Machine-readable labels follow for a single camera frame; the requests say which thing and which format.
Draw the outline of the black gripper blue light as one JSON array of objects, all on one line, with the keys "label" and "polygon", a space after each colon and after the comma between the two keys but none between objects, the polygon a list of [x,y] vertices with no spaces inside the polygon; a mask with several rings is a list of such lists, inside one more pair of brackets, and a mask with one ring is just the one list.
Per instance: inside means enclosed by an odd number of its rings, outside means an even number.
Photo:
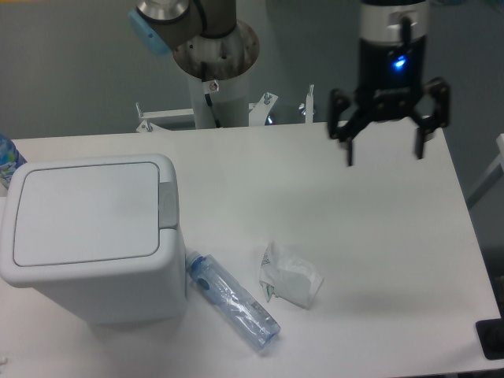
[{"label": "black gripper blue light", "polygon": [[[335,88],[329,95],[328,136],[346,149],[346,163],[354,164],[353,141],[370,121],[401,120],[408,117],[417,125],[414,154],[424,157],[424,145],[437,128],[450,124],[449,83],[436,77],[424,85],[423,67],[427,38],[403,45],[359,40],[358,86],[354,101],[357,109],[340,124],[352,101]],[[422,117],[414,108],[427,94],[433,101],[432,114]]]}]

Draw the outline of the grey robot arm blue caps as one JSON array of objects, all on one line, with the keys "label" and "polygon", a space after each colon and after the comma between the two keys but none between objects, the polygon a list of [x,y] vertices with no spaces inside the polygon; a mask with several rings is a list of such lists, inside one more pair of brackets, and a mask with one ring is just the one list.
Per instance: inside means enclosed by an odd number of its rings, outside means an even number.
[{"label": "grey robot arm blue caps", "polygon": [[[333,89],[328,97],[328,137],[347,152],[369,124],[408,118],[422,158],[435,130],[450,124],[448,82],[422,80],[428,11],[426,1],[361,3],[358,85],[352,95]],[[258,59],[259,42],[235,2],[139,1],[128,19],[146,48],[171,54],[194,80],[197,128],[249,124],[248,102],[235,88]]]}]

